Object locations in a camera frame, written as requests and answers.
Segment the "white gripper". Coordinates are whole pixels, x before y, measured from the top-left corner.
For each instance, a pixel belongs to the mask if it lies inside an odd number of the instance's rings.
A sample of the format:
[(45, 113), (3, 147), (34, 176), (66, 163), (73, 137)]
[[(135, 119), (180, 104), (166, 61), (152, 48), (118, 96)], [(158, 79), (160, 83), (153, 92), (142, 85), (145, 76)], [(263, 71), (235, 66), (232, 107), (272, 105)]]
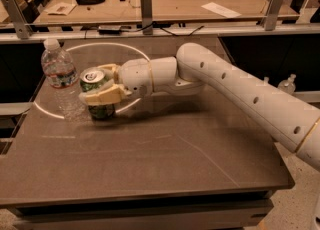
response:
[(153, 91), (151, 64), (146, 59), (129, 60), (121, 67), (115, 63), (99, 65), (103, 70), (102, 80), (115, 83), (111, 87), (102, 90), (82, 92), (79, 99), (88, 106), (111, 105), (120, 103), (129, 97), (130, 99), (149, 96)]

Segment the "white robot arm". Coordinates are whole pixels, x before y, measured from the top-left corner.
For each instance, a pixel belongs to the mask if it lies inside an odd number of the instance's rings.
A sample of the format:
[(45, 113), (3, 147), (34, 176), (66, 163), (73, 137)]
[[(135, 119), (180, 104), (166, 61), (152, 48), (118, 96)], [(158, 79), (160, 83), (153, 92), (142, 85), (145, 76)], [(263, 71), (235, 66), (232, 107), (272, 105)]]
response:
[(196, 44), (181, 45), (174, 57), (129, 60), (98, 69), (102, 87), (83, 92), (88, 106), (112, 105), (158, 92), (193, 94), (205, 84), (243, 110), (302, 161), (320, 170), (320, 110), (262, 81)]

